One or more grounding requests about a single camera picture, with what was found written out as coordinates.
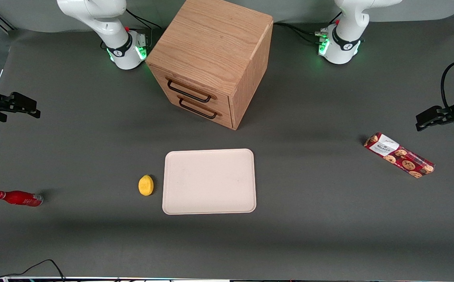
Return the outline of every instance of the plastic tray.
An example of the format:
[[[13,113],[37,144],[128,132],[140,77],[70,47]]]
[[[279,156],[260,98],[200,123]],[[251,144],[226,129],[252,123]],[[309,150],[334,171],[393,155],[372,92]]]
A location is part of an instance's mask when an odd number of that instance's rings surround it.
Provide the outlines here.
[[[166,214],[248,213],[256,207],[251,150],[176,151],[166,156]]]

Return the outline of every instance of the gray table surface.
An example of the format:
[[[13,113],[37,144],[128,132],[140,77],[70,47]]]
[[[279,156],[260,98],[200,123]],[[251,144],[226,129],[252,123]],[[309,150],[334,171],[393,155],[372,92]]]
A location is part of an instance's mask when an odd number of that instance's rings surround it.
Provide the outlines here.
[[[36,99],[42,117],[0,123],[0,190],[47,202],[0,201],[0,275],[51,258],[67,276],[454,281],[454,128],[415,130],[441,104],[454,17],[372,23],[344,66],[275,27],[237,131],[170,104],[146,65],[117,69],[94,33],[13,36],[0,91]],[[363,148],[377,131],[435,172],[415,179]],[[256,210],[164,214],[166,154],[217,148],[254,152]]]

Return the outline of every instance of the green led light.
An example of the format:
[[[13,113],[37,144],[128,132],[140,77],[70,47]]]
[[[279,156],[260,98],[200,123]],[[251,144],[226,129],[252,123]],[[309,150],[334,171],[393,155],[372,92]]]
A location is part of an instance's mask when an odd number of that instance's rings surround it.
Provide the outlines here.
[[[329,46],[329,39],[326,39],[324,42],[321,43],[319,47],[319,53],[324,56],[326,54],[327,47]]]
[[[357,50],[359,49],[359,45],[361,45],[361,41],[359,41],[359,42],[357,43],[357,47],[356,47],[356,50],[354,51],[354,55],[357,54]]]
[[[140,59],[144,60],[147,57],[147,49],[145,47],[134,46],[134,49],[138,52]]]
[[[110,56],[110,61],[114,62],[114,58],[112,58],[112,54],[110,53],[109,49],[107,48],[107,53]]]

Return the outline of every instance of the cookie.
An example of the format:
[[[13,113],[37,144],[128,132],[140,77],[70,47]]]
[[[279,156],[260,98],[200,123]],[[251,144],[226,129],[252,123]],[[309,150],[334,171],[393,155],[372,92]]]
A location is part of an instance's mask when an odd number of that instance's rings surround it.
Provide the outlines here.
[[[410,171],[409,174],[413,176],[414,178],[420,178],[422,175],[420,173],[417,173],[416,171]]]
[[[370,139],[366,140],[366,143],[364,143],[364,146],[368,146],[370,143],[375,143],[378,141],[378,137],[376,135],[371,136]]]
[[[424,166],[422,169],[426,170],[426,173],[431,173],[434,171],[434,168],[432,166]]]
[[[412,170],[415,169],[415,164],[413,164],[413,163],[410,162],[410,161],[404,160],[404,161],[402,162],[402,165],[403,165],[404,168],[406,168],[406,169],[409,170],[409,171],[412,171]]]
[[[405,150],[397,150],[394,152],[394,154],[398,157],[401,157],[401,156],[404,156],[407,154],[407,152]]]
[[[396,163],[396,158],[392,155],[386,155],[384,157],[384,159],[388,162],[390,162],[391,164],[395,164]]]

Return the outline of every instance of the wooden box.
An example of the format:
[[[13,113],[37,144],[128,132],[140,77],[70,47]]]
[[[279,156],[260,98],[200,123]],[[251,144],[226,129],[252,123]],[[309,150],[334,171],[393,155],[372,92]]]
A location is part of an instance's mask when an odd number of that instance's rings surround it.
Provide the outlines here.
[[[172,104],[236,130],[267,69],[272,24],[223,0],[187,0],[147,64]]]

